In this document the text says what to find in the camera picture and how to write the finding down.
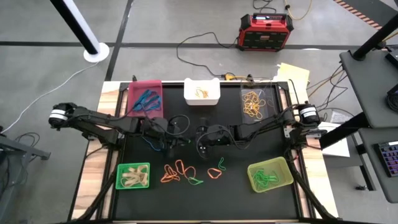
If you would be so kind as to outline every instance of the white paper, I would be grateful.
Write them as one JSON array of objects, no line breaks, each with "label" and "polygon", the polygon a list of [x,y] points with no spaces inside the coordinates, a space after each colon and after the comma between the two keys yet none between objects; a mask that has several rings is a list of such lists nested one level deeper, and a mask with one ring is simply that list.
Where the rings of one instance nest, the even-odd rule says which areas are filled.
[{"label": "white paper", "polygon": [[[327,130],[328,132],[337,128],[340,124],[333,124],[327,122],[321,122],[318,126],[321,130]],[[325,148],[322,150],[324,155],[331,155],[331,156],[344,156],[349,157],[349,150],[347,145],[347,139],[342,139],[333,145]]]}]

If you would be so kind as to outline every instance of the yellow paper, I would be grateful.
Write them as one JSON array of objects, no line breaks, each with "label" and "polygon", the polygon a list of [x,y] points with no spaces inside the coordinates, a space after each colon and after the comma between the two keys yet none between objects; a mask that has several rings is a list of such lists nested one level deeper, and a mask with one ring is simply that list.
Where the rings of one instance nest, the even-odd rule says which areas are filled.
[{"label": "yellow paper", "polygon": [[290,99],[292,100],[292,103],[295,104],[297,103],[297,100],[294,93],[292,82],[290,82],[289,79],[291,79],[294,82],[294,86],[296,88],[299,100],[298,103],[304,103],[305,101],[308,100],[306,88],[309,76],[310,76],[310,71],[307,69],[299,68],[286,63],[281,63],[278,71],[278,76],[276,76],[276,78],[277,81],[288,82]]}]

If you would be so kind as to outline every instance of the red basket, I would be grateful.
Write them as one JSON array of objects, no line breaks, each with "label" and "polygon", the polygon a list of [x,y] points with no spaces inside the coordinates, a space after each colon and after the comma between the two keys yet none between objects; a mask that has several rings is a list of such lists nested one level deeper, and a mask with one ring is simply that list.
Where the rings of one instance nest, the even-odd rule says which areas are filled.
[{"label": "red basket", "polygon": [[[161,80],[146,80],[134,81],[129,85],[129,95],[127,99],[127,110],[129,111],[139,99],[139,97],[146,91],[155,91],[160,96],[160,108],[156,110],[147,111],[149,118],[163,118],[163,91]],[[131,111],[128,116],[145,116],[145,113],[140,111]]]}]

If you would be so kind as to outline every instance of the keyboard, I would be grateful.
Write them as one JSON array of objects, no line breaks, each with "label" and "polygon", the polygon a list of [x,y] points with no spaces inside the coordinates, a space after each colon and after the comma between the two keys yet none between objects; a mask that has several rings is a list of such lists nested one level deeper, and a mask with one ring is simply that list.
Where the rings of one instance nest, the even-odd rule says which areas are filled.
[{"label": "keyboard", "polygon": [[377,145],[381,163],[389,177],[398,177],[398,141],[386,142]]}]

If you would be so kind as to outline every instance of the white pole base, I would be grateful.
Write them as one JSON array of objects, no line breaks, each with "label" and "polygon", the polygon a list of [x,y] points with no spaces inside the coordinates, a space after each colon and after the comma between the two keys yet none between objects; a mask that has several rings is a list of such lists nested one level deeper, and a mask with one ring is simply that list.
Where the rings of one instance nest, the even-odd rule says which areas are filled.
[{"label": "white pole base", "polygon": [[98,54],[91,55],[86,50],[83,53],[87,62],[96,63],[105,60],[109,55],[109,47],[104,43],[99,43]]}]

